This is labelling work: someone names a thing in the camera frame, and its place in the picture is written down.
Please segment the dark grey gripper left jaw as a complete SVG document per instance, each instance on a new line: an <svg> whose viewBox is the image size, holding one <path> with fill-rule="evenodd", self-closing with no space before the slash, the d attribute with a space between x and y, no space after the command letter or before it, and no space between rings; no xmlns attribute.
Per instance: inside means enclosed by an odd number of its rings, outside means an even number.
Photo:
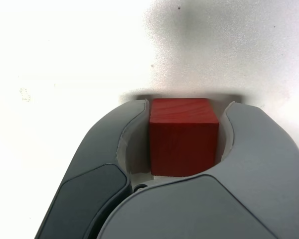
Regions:
<svg viewBox="0 0 299 239"><path fill-rule="evenodd" d="M148 100L126 102L87 132L38 229L38 239L95 239L109 214L150 172Z"/></svg>

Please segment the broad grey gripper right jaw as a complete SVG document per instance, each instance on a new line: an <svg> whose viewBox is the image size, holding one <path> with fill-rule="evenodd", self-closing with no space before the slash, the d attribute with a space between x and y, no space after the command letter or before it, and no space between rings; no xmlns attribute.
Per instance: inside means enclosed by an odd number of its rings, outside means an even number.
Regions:
<svg viewBox="0 0 299 239"><path fill-rule="evenodd" d="M299 149L260 108L231 103L221 161L155 180L120 203L100 239L299 239Z"/></svg>

